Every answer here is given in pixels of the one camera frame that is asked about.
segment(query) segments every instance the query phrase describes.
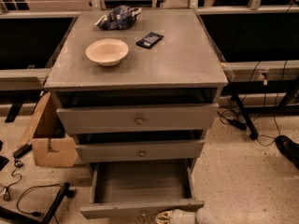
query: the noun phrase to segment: cardboard box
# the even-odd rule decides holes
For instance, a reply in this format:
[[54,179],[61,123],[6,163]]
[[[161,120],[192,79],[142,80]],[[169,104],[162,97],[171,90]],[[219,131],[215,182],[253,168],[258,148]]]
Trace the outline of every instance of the cardboard box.
[[50,93],[44,94],[17,145],[32,143],[36,166],[72,167],[78,162],[75,141],[71,137],[62,137],[64,128],[56,109]]

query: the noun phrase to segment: plastic bag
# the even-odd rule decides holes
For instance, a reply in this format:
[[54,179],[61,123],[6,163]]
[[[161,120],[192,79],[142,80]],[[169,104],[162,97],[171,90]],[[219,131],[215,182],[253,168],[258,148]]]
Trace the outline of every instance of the plastic bag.
[[133,26],[140,12],[141,7],[115,7],[108,15],[102,16],[95,25],[103,30],[124,30]]

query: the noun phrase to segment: white robotic hand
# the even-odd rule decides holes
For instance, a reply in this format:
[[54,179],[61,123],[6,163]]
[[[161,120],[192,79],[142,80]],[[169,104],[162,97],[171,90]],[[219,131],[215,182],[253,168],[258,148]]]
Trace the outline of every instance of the white robotic hand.
[[205,207],[196,213],[179,209],[165,211],[157,215],[157,224],[220,224],[217,218]]

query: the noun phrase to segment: calculator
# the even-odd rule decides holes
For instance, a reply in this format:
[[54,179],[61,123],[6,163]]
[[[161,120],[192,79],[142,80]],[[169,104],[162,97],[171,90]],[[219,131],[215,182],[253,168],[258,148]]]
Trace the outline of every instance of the calculator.
[[150,32],[144,36],[141,40],[137,41],[136,44],[142,48],[151,49],[158,41],[164,36],[153,32]]

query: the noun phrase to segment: drawer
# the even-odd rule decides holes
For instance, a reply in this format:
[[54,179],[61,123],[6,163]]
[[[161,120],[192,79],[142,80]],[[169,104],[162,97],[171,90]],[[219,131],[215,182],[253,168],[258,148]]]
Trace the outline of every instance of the drawer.
[[148,161],[198,158],[204,140],[199,131],[97,133],[77,135],[83,162]]
[[217,104],[59,108],[68,134],[197,130],[212,126]]
[[180,208],[196,211],[190,167],[185,160],[96,163],[86,218],[144,217]]

